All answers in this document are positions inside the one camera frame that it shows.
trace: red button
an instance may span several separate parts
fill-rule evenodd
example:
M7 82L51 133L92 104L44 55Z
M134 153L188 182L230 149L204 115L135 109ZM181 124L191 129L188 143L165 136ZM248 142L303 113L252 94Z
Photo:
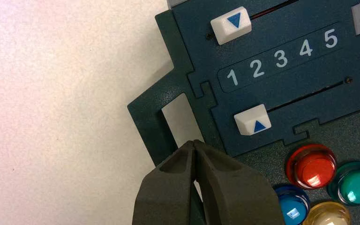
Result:
M310 144L290 156L286 163L286 175L296 186L316 189L332 181L336 167L336 158L330 149L321 144Z

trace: yellow button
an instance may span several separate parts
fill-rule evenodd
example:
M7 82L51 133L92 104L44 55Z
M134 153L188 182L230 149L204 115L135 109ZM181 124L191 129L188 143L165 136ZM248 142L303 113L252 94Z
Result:
M350 213L337 202L323 202L311 208L303 225L350 225Z

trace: blue triangle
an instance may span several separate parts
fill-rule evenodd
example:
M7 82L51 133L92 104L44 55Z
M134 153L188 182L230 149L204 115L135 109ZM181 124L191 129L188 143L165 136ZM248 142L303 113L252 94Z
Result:
M256 120L255 124L255 133L264 130L266 127L260 123L258 120Z
M239 28L240 27L240 17L241 17L241 13L237 13L235 15L228 17L227 20L230 21L232 24L234 24L234 26Z

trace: screw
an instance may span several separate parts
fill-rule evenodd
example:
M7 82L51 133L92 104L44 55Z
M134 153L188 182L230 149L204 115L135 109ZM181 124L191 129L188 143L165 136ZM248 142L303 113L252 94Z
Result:
M351 82L353 82L353 78L352 77L346 77L345 78L345 83L351 83Z
M206 40L212 40L213 34L206 34Z

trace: number 2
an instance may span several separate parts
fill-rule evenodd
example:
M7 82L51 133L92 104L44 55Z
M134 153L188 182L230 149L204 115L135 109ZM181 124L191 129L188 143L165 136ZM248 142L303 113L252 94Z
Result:
M259 72L259 70L262 68L262 62L260 60L253 60L250 63L250 67L253 69L255 64L257 64L257 68L255 70L255 73L253 74L253 77L256 78L258 76L264 75L264 72Z
M335 35L330 35L330 33L335 32L335 29L331 29L325 32L325 42L328 42L329 40L333 40L333 44L326 44L327 48L333 48L338 44L338 38Z
M278 50L275 54L274 57L278 57L278 55L281 54L281 56L278 58L278 60L283 60L284 63L279 64L277 63L277 67L282 68L285 67L288 64L288 59L285 57L285 52L284 50Z
M310 48L310 44L308 43L308 40L304 40L303 45L301 46L300 49L300 55L303 56L305 54L307 54L308 56L311 56L311 52L313 50Z

